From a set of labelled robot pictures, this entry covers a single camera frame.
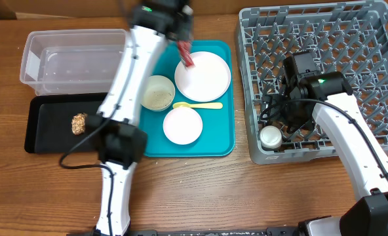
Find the white cup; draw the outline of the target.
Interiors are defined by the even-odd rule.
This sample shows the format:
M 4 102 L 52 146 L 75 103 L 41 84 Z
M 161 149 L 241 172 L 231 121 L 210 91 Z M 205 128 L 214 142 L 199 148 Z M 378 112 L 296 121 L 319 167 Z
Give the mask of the white cup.
M 263 149 L 279 149 L 282 144 L 281 131 L 272 125 L 263 127 L 260 130 L 259 139 Z

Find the small pink bowl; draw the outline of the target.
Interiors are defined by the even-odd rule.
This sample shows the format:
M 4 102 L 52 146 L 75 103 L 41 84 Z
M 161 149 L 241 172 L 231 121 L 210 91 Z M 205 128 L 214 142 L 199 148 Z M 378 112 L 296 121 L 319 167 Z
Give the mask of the small pink bowl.
M 192 108 L 172 109 L 164 118 L 163 131 L 174 144 L 188 145 L 196 141 L 203 131 L 203 120 Z

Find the brown food chunk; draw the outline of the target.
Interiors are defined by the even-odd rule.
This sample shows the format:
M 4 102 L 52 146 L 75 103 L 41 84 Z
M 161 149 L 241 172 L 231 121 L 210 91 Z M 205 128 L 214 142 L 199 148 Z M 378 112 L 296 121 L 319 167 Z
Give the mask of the brown food chunk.
M 78 113 L 75 115 L 71 122 L 71 130 L 74 135 L 80 135 L 85 132 L 85 119 L 87 117 L 86 113 Z

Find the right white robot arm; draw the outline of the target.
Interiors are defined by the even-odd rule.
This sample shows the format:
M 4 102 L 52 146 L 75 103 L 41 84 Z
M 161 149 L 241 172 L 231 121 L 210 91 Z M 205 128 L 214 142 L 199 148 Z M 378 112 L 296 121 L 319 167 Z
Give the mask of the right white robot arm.
M 343 216 L 300 222 L 298 235 L 388 235 L 388 156 L 366 124 L 350 84 L 340 72 L 315 71 L 285 76 L 283 83 L 279 101 L 265 108 L 260 119 L 323 129 L 356 198 Z

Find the red ketchup packet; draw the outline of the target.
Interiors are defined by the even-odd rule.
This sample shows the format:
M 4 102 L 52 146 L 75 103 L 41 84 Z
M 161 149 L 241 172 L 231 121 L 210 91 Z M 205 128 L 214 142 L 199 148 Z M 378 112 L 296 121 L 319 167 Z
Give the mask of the red ketchup packet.
M 193 59 L 191 57 L 191 41 L 178 41 L 177 43 L 178 53 L 181 58 L 182 64 L 186 68 L 190 68 L 194 66 Z

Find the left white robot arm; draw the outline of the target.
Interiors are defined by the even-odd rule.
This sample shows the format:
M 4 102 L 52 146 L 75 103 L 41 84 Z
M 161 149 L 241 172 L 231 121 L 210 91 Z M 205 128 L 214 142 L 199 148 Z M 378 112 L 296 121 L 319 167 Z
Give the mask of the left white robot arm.
M 131 13 L 122 1 L 118 6 L 129 31 L 115 78 L 96 115 L 85 119 L 86 137 L 59 159 L 59 165 L 68 169 L 65 158 L 88 140 L 98 152 L 98 163 L 80 166 L 102 171 L 100 217 L 89 235 L 129 235 L 132 177 L 147 146 L 147 134 L 138 127 L 147 79 L 171 41 L 186 62 L 192 39 L 193 9 L 188 0 L 142 1 Z

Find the white green bowl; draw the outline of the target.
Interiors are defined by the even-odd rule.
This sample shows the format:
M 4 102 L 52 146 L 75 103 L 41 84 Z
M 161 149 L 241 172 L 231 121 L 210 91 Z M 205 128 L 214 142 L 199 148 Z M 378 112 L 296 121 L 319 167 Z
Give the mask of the white green bowl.
M 174 83 L 165 76 L 152 75 L 147 80 L 142 105 L 151 111 L 164 111 L 173 102 L 176 94 Z

